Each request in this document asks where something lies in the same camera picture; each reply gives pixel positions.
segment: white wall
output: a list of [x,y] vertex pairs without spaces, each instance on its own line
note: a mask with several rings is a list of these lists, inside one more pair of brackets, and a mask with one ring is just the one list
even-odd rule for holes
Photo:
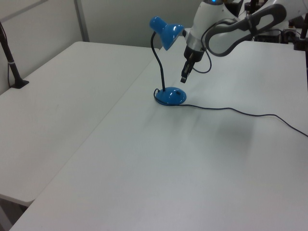
[[[2,25],[22,78],[82,41],[74,0],[48,0]],[[0,46],[0,94],[7,89],[7,60]]]
[[[150,46],[150,19],[191,27],[202,0],[81,0],[91,42]],[[155,46],[161,47],[155,39]]]

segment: lamp base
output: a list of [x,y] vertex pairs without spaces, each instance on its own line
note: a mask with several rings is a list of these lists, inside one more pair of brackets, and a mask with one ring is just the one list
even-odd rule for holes
[[160,90],[155,97],[158,103],[165,106],[180,105],[187,98],[183,90],[174,87],[166,88],[165,91]]

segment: black stand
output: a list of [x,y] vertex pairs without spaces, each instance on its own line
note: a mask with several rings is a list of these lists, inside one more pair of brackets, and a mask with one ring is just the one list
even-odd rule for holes
[[9,64],[9,66],[12,70],[12,73],[14,75],[14,78],[15,78],[15,84],[13,84],[11,87],[20,89],[23,86],[27,85],[29,83],[29,81],[23,80],[19,75],[19,72],[17,70],[15,61],[14,61],[12,53],[10,51],[9,44],[8,44],[8,41],[7,41],[7,38],[6,38],[6,35],[5,35],[5,32],[4,32],[4,29],[3,29],[1,22],[0,22],[0,42],[1,42],[2,48],[4,50],[6,59],[8,60],[8,64]]
[[308,52],[308,39],[306,38],[307,30],[308,30],[308,13],[305,16],[302,33],[294,43],[294,50]]

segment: lamp cord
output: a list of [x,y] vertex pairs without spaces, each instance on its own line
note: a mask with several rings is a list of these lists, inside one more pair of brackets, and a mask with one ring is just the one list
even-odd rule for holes
[[161,102],[161,103],[164,103],[164,104],[167,104],[168,106],[178,106],[178,107],[194,107],[194,108],[199,108],[199,109],[204,109],[204,110],[215,110],[215,111],[222,111],[222,110],[232,110],[232,111],[235,111],[237,113],[240,113],[242,115],[245,115],[245,116],[252,116],[252,117],[264,117],[264,116],[274,116],[276,118],[278,118],[279,120],[281,120],[282,122],[284,122],[287,126],[289,126],[290,128],[292,128],[293,130],[303,134],[304,136],[308,137],[307,134],[303,133],[302,131],[294,128],[293,126],[291,126],[289,123],[287,123],[284,119],[282,119],[281,117],[279,117],[278,115],[276,114],[262,114],[262,115],[255,115],[255,114],[250,114],[250,113],[245,113],[245,112],[241,112],[237,109],[234,109],[234,108],[231,108],[231,107],[223,107],[223,108],[212,108],[212,107],[200,107],[200,106],[196,106],[196,105],[192,105],[192,104],[180,104],[180,105],[174,105],[174,104],[169,104],[169,103],[166,103],[166,102],[163,102],[161,101],[160,99],[158,99],[156,97],[156,92],[159,92],[159,89],[155,89],[154,93],[153,93],[153,96],[155,98],[155,100],[157,102]]

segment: power cord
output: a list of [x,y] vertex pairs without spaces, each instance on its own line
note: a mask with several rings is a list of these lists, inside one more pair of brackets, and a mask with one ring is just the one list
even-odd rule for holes
[[292,128],[293,130],[303,134],[304,136],[308,137],[307,134],[303,133],[302,131],[294,128],[293,126],[291,126],[289,123],[287,123],[284,119],[282,119],[281,117],[279,117],[278,115],[276,114],[262,114],[262,115],[255,115],[255,114],[249,114],[249,113],[245,113],[245,112],[241,112],[239,110],[236,110],[234,108],[231,108],[231,107],[222,107],[222,108],[212,108],[212,107],[200,107],[200,106],[196,106],[196,105],[192,105],[192,104],[180,104],[180,105],[173,105],[173,104],[169,104],[169,103],[166,103],[166,102],[163,102],[161,100],[159,100],[157,97],[156,97],[156,92],[159,92],[160,90],[159,89],[155,89],[154,93],[153,93],[153,96],[155,98],[155,100],[157,102],[161,102],[161,103],[164,103],[164,104],[167,104],[168,106],[178,106],[178,107],[194,107],[194,108],[199,108],[199,109],[204,109],[204,110],[215,110],[215,111],[222,111],[222,110],[232,110],[232,111],[235,111],[237,113],[240,113],[242,115],[245,115],[245,116],[252,116],[252,117],[265,117],[265,116],[274,116],[276,118],[278,118],[279,120],[281,120],[282,122],[284,122],[287,126],[289,126],[290,128]]
[[203,37],[204,37],[204,35],[209,31],[209,29],[211,29],[213,26],[216,26],[216,25],[218,25],[218,23],[214,23],[212,26],[210,26],[210,27],[203,33],[203,35],[201,36],[202,50],[204,50],[204,52],[206,53],[206,55],[207,55],[207,57],[208,57],[208,60],[210,61],[210,67],[209,67],[209,69],[208,69],[207,71],[204,71],[204,72],[203,72],[203,71],[198,71],[198,70],[195,69],[194,67],[192,68],[194,71],[196,71],[196,72],[198,72],[198,73],[200,73],[200,74],[209,73],[210,70],[212,69],[212,60],[211,60],[211,57],[210,57],[210,55],[208,54],[207,49],[206,49],[206,47],[205,47],[205,45],[204,45],[204,43],[203,43]]

